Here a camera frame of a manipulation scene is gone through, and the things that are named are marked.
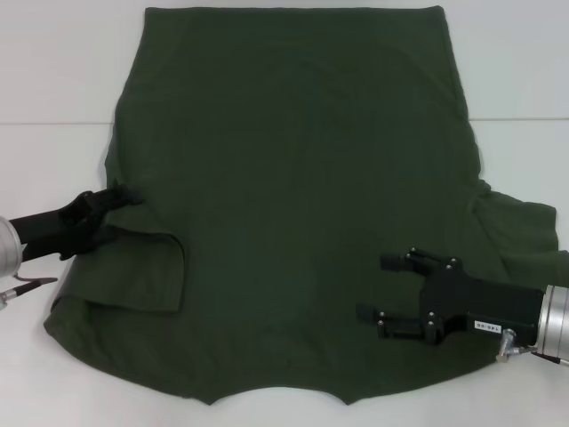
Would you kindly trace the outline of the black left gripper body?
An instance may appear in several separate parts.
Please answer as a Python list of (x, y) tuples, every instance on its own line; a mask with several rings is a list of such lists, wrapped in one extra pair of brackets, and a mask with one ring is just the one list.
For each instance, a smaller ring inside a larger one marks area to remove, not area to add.
[(23, 246), (22, 261), (60, 254), (74, 232), (100, 227), (104, 213), (83, 213), (77, 198), (57, 210), (10, 220)]

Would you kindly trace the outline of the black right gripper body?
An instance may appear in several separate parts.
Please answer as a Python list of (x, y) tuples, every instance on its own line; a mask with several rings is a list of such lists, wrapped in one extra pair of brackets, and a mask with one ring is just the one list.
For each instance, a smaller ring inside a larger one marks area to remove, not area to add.
[(517, 344), (533, 345), (543, 297), (540, 289), (485, 281), (460, 266), (444, 266), (425, 278), (420, 291), (425, 341), (440, 344), (459, 332), (497, 337), (510, 329)]

